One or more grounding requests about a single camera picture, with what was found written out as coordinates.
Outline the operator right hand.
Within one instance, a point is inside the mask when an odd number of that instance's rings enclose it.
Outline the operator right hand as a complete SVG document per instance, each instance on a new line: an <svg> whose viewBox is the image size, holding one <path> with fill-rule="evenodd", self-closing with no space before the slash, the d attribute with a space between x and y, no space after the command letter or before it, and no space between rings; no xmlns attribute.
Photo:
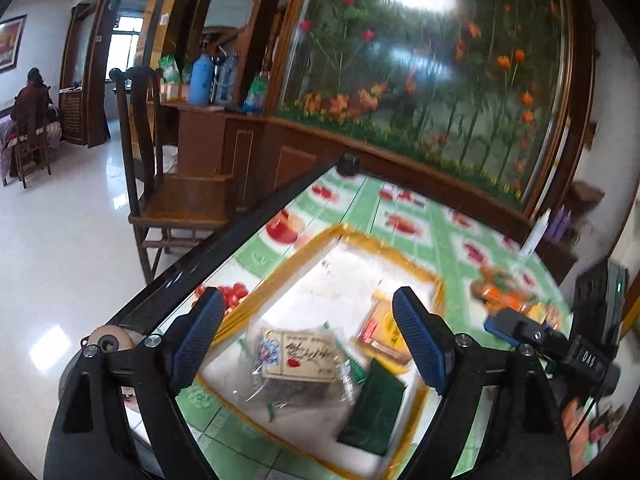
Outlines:
<svg viewBox="0 0 640 480"><path fill-rule="evenodd" d="M604 425L591 429L587 419L582 422L583 417L584 410L579 407L577 399L571 400L562 411L573 474L578 474L596 457L598 444L606 435Z"/></svg>

